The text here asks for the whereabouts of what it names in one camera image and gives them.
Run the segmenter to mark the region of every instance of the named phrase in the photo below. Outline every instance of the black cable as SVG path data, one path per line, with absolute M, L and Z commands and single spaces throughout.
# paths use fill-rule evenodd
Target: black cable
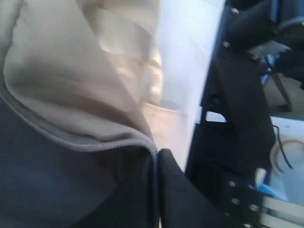
M 288 165 L 288 167 L 293 170 L 293 167 L 290 164 L 290 162 L 288 161 L 285 151 L 283 149 L 283 145 L 282 145 L 282 141 L 281 141 L 281 137 L 280 137 L 280 128 L 276 125 L 272 125 L 272 126 L 277 129 L 277 140 L 279 141 L 279 146 L 280 146 L 280 150 L 282 151 L 283 158 L 284 158 L 286 164 Z

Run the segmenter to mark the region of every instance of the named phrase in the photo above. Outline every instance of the beige hood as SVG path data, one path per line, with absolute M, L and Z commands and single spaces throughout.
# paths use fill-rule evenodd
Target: beige hood
M 141 50 L 155 31 L 157 3 L 122 2 L 129 7 L 118 0 L 102 6 L 148 34 Z M 147 12 L 147 18 L 132 12 Z M 149 55 L 142 47 L 139 59 Z M 16 113 L 72 149 L 134 144 L 155 152 L 146 120 L 108 52 L 74 0 L 0 0 L 1 96 Z

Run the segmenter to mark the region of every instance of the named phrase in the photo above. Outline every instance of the white surface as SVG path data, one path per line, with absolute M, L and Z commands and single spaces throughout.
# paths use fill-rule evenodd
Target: white surface
M 168 147 L 183 170 L 224 2 L 161 1 L 157 43 L 164 72 L 163 99 L 175 103 L 183 117 L 176 128 L 182 132 L 176 132 L 177 135 L 172 136 Z

